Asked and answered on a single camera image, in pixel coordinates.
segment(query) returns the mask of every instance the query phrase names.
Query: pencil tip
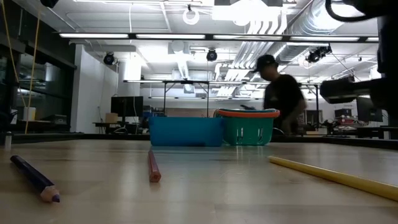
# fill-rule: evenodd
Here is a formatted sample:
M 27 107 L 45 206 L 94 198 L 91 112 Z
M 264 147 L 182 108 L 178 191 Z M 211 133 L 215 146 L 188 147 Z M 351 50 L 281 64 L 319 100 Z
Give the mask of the pencil tip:
M 52 197 L 52 201 L 53 202 L 60 202 L 61 200 L 60 200 L 60 195 L 54 195 L 53 197 Z

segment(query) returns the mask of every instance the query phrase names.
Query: yellow dowel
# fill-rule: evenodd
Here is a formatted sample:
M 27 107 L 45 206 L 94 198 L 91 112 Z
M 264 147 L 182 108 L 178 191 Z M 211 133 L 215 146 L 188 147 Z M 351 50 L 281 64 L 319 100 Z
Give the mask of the yellow dowel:
M 372 194 L 389 198 L 391 200 L 398 201 L 398 187 L 394 185 L 384 184 L 374 180 L 368 180 L 361 177 L 344 174 L 341 172 L 322 169 L 319 167 L 310 166 L 299 162 L 290 161 L 287 159 L 281 159 L 274 156 L 269 156 L 268 159 L 269 162 L 274 164 L 295 169 L 300 172 L 304 172 L 306 174 L 311 174 L 326 180 L 334 181 L 339 184 L 344 184 L 359 190 L 363 190 Z

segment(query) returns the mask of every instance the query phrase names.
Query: yellow stick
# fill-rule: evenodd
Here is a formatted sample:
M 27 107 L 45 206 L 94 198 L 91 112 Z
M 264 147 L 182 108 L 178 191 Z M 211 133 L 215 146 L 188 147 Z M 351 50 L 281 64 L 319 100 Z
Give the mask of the yellow stick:
M 322 169 L 319 167 L 310 166 L 287 159 L 281 159 L 274 156 L 269 156 L 268 159 L 269 162 L 274 164 L 295 169 L 306 174 L 311 174 L 326 180 L 334 181 L 339 184 L 344 184 L 359 190 L 363 190 L 391 200 L 398 201 L 398 187 L 394 185 L 385 184 L 374 180 L 368 180 L 341 172 Z
M 35 36 L 35 48 L 33 51 L 33 63 L 32 63 L 32 74 L 30 75 L 30 88 L 29 88 L 29 101 L 27 104 L 27 119 L 25 125 L 25 134 L 27 134 L 27 127 L 29 125 L 29 110 L 30 110 L 30 100 L 32 98 L 32 84 L 33 84 L 33 76 L 35 73 L 35 64 L 36 64 L 36 51 L 37 51 L 37 39 L 39 38 L 39 27 L 40 27 L 40 15 L 41 15 L 41 3 L 39 4 L 38 13 L 37 13 L 37 26 L 36 26 L 36 36 Z
M 9 31 L 8 31 L 8 23 L 7 23 L 7 16 L 6 16 L 6 7 L 5 7 L 5 5 L 4 5 L 4 1 L 2 2 L 2 14 L 3 14 L 3 17 L 4 17 L 4 26 L 5 26 L 5 28 L 6 28 L 7 41 L 8 41 L 8 46 L 9 46 L 9 49 L 10 49 L 10 54 L 11 54 L 12 67 L 14 68 L 15 80 L 16 80 L 17 83 L 18 83 L 18 90 L 19 90 L 19 93 L 21 94 L 22 103 L 24 104 L 24 107 L 26 107 L 24 95 L 22 94 L 21 86 L 19 85 L 19 78 L 18 78 L 18 74 L 17 74 L 17 68 L 15 67 L 15 62 L 14 62 L 14 54 L 12 53 L 11 40 L 10 40 L 10 33 L 9 33 Z

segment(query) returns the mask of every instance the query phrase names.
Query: pencil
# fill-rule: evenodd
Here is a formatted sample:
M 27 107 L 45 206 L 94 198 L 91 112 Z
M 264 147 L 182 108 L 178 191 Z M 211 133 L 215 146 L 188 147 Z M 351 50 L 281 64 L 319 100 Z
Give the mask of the pencil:
M 11 162 L 29 180 L 34 188 L 40 192 L 40 197 L 45 202 L 60 202 L 60 193 L 50 180 L 33 168 L 20 156 L 11 156 Z
M 152 150 L 148 152 L 148 167 L 149 167 L 149 181 L 158 183 L 162 178 L 162 174 L 159 172 L 159 168 L 157 167 L 155 155 Z

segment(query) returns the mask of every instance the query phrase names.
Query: black cap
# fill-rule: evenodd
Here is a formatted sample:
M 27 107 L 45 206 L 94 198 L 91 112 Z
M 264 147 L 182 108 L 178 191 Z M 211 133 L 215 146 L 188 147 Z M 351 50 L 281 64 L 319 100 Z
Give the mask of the black cap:
M 274 56 L 263 55 L 257 59 L 256 68 L 253 72 L 260 72 L 264 67 L 268 65 L 273 65 L 276 63 Z

